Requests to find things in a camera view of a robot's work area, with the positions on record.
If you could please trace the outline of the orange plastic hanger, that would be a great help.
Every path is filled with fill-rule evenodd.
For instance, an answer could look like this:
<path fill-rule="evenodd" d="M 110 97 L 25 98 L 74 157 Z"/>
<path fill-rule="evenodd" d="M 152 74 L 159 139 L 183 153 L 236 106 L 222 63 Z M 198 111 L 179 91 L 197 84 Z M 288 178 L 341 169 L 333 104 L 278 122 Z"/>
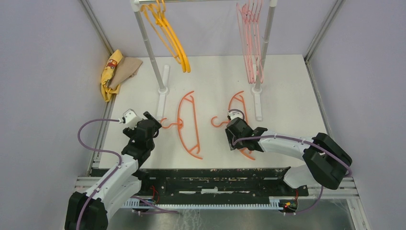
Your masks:
<path fill-rule="evenodd" d="M 177 130 L 179 143 L 186 153 L 195 159 L 203 159 L 194 90 L 182 96 L 173 120 L 169 121 L 166 117 L 163 117 L 159 122 L 164 129 L 175 128 Z"/>
<path fill-rule="evenodd" d="M 233 105 L 240 105 L 244 114 L 244 120 L 248 123 L 248 117 L 247 117 L 247 109 L 246 109 L 246 103 L 245 103 L 245 98 L 244 98 L 244 91 L 239 91 L 237 93 L 235 93 L 228 104 L 228 110 L 233 109 Z M 215 119 L 217 119 L 218 116 L 213 116 L 210 120 L 210 123 L 213 127 L 219 128 L 223 125 L 226 125 L 229 123 L 228 120 L 225 121 L 221 121 L 220 123 L 216 124 L 215 123 Z M 254 161 L 255 158 L 251 155 L 252 151 L 248 150 L 248 149 L 239 149 L 239 152 L 244 155 L 246 158 Z"/>

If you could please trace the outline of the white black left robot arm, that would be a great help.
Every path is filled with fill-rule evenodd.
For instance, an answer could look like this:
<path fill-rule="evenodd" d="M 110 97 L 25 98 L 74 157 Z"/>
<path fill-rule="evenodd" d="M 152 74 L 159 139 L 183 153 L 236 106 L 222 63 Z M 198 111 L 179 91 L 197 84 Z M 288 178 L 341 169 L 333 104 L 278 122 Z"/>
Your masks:
<path fill-rule="evenodd" d="M 154 138 L 161 123 L 148 111 L 143 117 L 127 110 L 118 119 L 126 125 L 123 133 L 127 145 L 117 156 L 116 164 L 85 192 L 74 192 L 68 201 L 64 228 L 66 230 L 105 230 L 117 210 L 136 193 L 145 195 L 151 183 L 139 169 L 155 148 Z"/>

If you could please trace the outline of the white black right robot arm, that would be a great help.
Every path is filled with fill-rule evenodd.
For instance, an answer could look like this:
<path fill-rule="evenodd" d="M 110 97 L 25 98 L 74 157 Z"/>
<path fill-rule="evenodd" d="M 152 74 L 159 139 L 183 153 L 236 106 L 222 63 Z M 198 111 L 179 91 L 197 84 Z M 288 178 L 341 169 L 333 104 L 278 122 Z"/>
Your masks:
<path fill-rule="evenodd" d="M 225 132 L 231 150 L 278 153 L 304 162 L 301 166 L 289 166 L 277 181 L 277 191 L 283 196 L 302 185 L 319 184 L 336 190 L 344 178 L 352 175 L 352 158 L 328 134 L 318 133 L 315 137 L 283 135 L 264 127 L 252 129 L 239 117 L 227 124 Z"/>

